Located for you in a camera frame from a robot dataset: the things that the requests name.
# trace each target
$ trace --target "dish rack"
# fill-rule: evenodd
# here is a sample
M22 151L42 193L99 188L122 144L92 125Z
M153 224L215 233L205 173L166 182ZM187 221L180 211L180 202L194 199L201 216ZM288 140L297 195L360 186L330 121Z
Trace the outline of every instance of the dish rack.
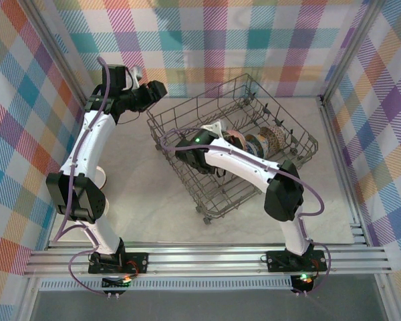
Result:
M257 134L261 127L280 126L285 133L285 146L267 159L282 163L291 160L299 169L318 151L317 140L290 115L280 103L261 87L249 74L236 77L211 88L203 94L163 112L157 107L147 111L148 126L156 142L183 185L196 203L196 211L204 215L205 224L211 219L224 217L237 209L260 190L242 178L227 173L202 175L178 160L174 152L160 147L160 137L175 128L200 128L217 120L224 120L227 129L243 135ZM176 146L181 139L190 140L195 132L170 135L166 145Z

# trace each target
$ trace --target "plaid wall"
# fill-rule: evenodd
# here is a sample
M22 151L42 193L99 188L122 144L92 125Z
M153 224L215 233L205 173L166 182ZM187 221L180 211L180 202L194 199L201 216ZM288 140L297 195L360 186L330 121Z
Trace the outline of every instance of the plaid wall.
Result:
M36 0L79 75L95 58L144 68L170 96L195 96L249 72L270 94L325 88L369 0Z
M332 99L334 126L374 245L401 294L401 0L387 0Z
M8 320L30 253L53 214L45 176L79 130L74 100L16 0L0 1L0 320Z

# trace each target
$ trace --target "white floor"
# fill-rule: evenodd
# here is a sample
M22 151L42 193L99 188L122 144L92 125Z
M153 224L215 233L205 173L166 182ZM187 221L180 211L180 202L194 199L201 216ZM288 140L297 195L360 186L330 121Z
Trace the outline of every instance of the white floor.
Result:
M166 110L184 100L163 99L155 108ZM309 235L325 243L353 243L349 208L336 177L329 142L325 136L314 98L282 98L278 101L319 142L319 151L299 170L301 179L315 188L325 201L325 212L307 218ZM135 115L126 113L120 122ZM263 210L264 196L257 195L211 225L195 211L195 203L158 152L146 123L147 115L117 126L104 148L99 165L107 173L103 188L110 202L107 214L114 231L124 241L283 243L276 221ZM303 209L316 211L318 204L309 191ZM55 236L63 215L58 215ZM73 230L63 241L85 241L83 232Z

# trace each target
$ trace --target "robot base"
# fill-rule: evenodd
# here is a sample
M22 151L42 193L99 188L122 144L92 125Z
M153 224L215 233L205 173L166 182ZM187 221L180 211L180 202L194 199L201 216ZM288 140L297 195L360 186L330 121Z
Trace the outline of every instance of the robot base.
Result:
M94 252L89 259L89 274L145 274L147 272L148 253L126 253L120 239L115 254Z
M314 250L312 244L302 256L287 250L268 251L266 252L266 261L269 272L324 272L327 270L323 251Z

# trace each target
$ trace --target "wire basket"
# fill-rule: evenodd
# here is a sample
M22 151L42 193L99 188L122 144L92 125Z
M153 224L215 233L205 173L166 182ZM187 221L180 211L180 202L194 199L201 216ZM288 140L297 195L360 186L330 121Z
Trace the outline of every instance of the wire basket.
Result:
M147 123L158 150L162 150L160 137L169 130L199 128L221 119L226 122L227 129L244 135L257 134L260 127L280 126L285 133L285 144L279 152L267 157L271 161L282 163L289 159L300 168L318 151L317 140L248 74L164 112L155 114L155 110L147 111ZM166 144L176 146L181 139L190 140L194 134L189 131L175 133L168 137ZM178 160L174 152L162 152L194 199L196 210L205 216L206 224L210 224L211 219L224 217L260 193L256 186L236 175L203 175Z

